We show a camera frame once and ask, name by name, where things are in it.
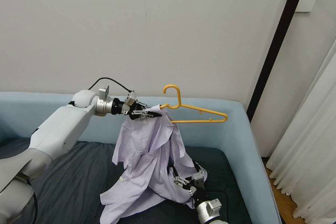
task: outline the wrinkled fabric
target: wrinkled fabric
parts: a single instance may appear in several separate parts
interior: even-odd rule
[[[168,169],[169,164],[173,164],[182,178],[196,173],[192,159],[185,152],[180,131],[160,105],[148,111],[162,116],[146,120],[127,118],[122,124],[112,162],[123,162],[125,171],[100,195],[105,205],[101,224],[117,223],[120,218],[142,212],[165,199],[193,207],[189,191],[174,183]]]

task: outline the white curtain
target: white curtain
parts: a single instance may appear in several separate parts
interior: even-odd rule
[[[308,224],[336,222],[336,41],[267,167]]]

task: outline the yellow plastic hanger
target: yellow plastic hanger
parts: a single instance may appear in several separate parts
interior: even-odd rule
[[[188,108],[188,109],[192,109],[192,110],[198,110],[200,112],[200,114],[202,114],[202,112],[206,112],[206,113],[220,115],[220,116],[224,117],[221,120],[212,120],[211,118],[209,120],[173,120],[173,121],[171,121],[172,123],[224,123],[224,122],[227,121],[228,116],[225,113],[217,112],[217,111],[213,111],[213,110],[207,110],[207,109],[203,109],[203,108],[199,108],[199,107],[194,107],[194,106],[187,105],[187,104],[182,104],[181,103],[180,88],[178,86],[176,86],[175,84],[168,84],[168,85],[164,86],[164,88],[163,88],[163,93],[164,94],[166,94],[166,90],[168,88],[174,88],[174,89],[176,89],[176,91],[177,91],[178,105],[176,105],[176,106],[170,106],[168,103],[166,103],[164,105],[161,105],[160,109],[169,108],[169,109],[176,110],[179,107],[184,107],[184,108]]]

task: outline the electrical wire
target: electrical wire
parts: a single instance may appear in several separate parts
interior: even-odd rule
[[[31,183],[30,183],[29,178],[26,179],[26,181],[27,181],[27,184],[28,184],[28,185],[32,186]],[[33,219],[33,221],[32,221],[31,224],[35,224],[35,223],[36,223],[36,220],[37,220],[37,214],[38,214],[37,197],[36,197],[35,192],[34,192],[34,194],[33,194],[33,199],[34,199],[34,206],[35,206],[35,216],[34,216],[34,219]]]
[[[208,193],[223,193],[225,194],[226,197],[226,219],[227,219],[227,223],[229,222],[229,198],[227,197],[227,193],[226,191],[223,190],[206,190]]]
[[[91,87],[89,87],[88,89],[92,89],[100,80],[110,80],[110,81],[114,81],[116,84],[118,84],[119,86],[123,87],[124,89],[126,89],[129,93],[132,92],[132,90],[126,88],[124,85],[122,85],[121,83],[117,82],[116,80],[113,80],[112,78],[109,77],[101,77],[99,78]]]

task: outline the dark gray bed sheet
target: dark gray bed sheet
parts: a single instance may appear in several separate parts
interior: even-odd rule
[[[0,143],[0,158],[16,155],[29,145],[28,138]],[[114,145],[77,142],[66,155],[55,160],[42,174],[32,180],[38,198],[37,223],[74,224],[99,223],[103,210],[99,194],[108,190],[123,173],[121,164],[111,163]],[[208,171],[205,184],[211,199],[222,203],[221,218],[229,224],[252,223],[240,194],[235,176],[224,153],[214,148],[187,147],[188,154]],[[228,196],[228,208],[225,191]],[[16,224],[29,224],[34,205],[23,211]],[[121,224],[199,224],[195,210],[166,200],[139,214],[122,218]]]

